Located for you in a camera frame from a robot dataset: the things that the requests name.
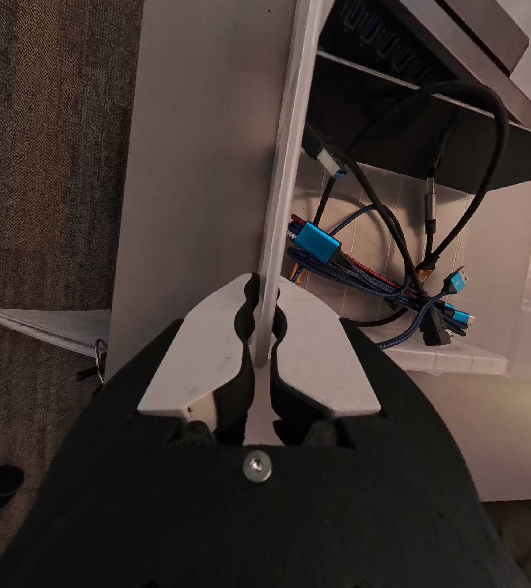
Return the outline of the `clear plastic storage bin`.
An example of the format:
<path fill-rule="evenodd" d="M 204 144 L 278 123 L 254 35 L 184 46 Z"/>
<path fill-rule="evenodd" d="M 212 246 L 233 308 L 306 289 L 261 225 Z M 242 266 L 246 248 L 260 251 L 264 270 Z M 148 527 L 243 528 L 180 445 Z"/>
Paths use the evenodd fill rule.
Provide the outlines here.
<path fill-rule="evenodd" d="M 283 100 L 276 138 L 274 167 L 270 185 L 269 201 L 264 226 L 264 238 L 260 261 L 262 304 L 260 318 L 257 321 L 256 334 L 253 336 L 253 355 L 257 366 L 265 363 L 269 354 L 270 335 L 266 328 L 273 325 L 274 278 L 278 277 L 283 260 L 282 221 L 290 212 L 292 193 L 298 171 L 301 140 L 306 123 L 308 100 L 311 93 L 315 55 L 328 59 L 344 67 L 351 67 L 368 77 L 383 79 L 387 83 L 415 91 L 417 83 L 404 78 L 382 73 L 336 56 L 323 49 L 318 50 L 320 35 L 327 26 L 329 14 L 333 11 L 335 1 L 296 1 L 294 22 L 292 26 L 291 46 L 284 84 Z M 388 11 L 405 31 L 412 35 L 446 70 L 448 70 L 427 46 L 419 40 L 390 10 L 386 1 L 379 1 L 380 8 Z M 474 81 L 456 80 L 478 85 Z M 491 189 L 503 189 L 514 185 L 531 182 L 531 129 L 514 121 L 510 115 L 512 131 L 500 168 L 492 177 Z"/>

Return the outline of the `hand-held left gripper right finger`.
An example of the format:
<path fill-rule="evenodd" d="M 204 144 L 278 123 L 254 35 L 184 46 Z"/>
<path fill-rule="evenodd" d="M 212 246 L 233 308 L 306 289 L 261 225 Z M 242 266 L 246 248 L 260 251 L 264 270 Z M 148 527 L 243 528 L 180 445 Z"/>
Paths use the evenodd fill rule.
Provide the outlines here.
<path fill-rule="evenodd" d="M 272 334 L 270 401 L 282 443 L 302 443 L 318 422 L 380 414 L 380 402 L 339 316 L 284 277 Z"/>

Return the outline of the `white flat board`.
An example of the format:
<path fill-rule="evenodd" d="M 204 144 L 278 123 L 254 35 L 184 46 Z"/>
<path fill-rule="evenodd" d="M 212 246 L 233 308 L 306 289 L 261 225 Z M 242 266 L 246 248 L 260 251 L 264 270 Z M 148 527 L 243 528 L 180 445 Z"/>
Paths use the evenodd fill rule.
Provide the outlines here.
<path fill-rule="evenodd" d="M 95 343 L 109 340 L 110 309 L 96 311 L 34 311 L 0 308 L 0 326 L 42 342 L 95 357 Z"/>

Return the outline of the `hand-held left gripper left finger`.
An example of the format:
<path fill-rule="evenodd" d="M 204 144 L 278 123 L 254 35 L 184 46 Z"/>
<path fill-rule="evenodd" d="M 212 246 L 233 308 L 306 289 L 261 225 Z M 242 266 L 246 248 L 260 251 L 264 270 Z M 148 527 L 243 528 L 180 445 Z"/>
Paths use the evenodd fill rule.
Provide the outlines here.
<path fill-rule="evenodd" d="M 255 396 L 249 343 L 259 299 L 259 275 L 245 273 L 189 311 L 138 412 L 202 422 L 218 443 L 244 443 Z"/>

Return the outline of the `grey metal slab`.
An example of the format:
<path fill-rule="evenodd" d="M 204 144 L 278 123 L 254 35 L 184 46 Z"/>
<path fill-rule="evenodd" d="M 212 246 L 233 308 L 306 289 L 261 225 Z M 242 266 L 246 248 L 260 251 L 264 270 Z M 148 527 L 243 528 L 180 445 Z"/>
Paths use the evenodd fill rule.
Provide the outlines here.
<path fill-rule="evenodd" d="M 390 10 L 456 77 L 493 90 L 531 129 L 531 99 L 511 80 L 529 38 L 497 1 L 387 1 Z"/>

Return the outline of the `black USB hub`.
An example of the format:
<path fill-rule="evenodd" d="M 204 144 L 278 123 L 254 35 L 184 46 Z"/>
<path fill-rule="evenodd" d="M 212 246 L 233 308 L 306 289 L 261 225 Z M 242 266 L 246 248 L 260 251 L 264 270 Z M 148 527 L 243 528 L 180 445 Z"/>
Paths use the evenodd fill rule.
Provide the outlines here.
<path fill-rule="evenodd" d="M 463 81 L 381 9 L 379 1 L 335 2 L 318 50 L 417 87 L 393 86 L 317 55 L 307 122 L 359 163 L 419 180 L 435 166 L 438 184 L 475 194 L 497 138 L 490 99 L 455 88 L 417 98 L 390 114 L 420 88 Z"/>

